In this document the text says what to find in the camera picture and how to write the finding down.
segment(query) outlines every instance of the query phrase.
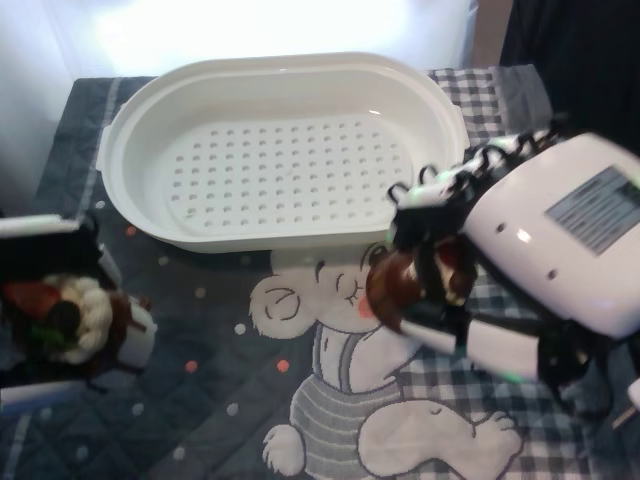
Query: white plastic basket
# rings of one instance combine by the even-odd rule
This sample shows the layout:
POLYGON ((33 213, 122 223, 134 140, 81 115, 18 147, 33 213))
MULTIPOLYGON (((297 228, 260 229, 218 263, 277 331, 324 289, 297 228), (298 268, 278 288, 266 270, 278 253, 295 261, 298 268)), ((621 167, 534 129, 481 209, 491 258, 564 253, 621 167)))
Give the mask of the white plastic basket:
POLYGON ((149 83, 105 128, 98 169, 120 213, 198 252, 383 238, 387 188, 462 160, 459 108, 383 57, 217 60, 149 83))

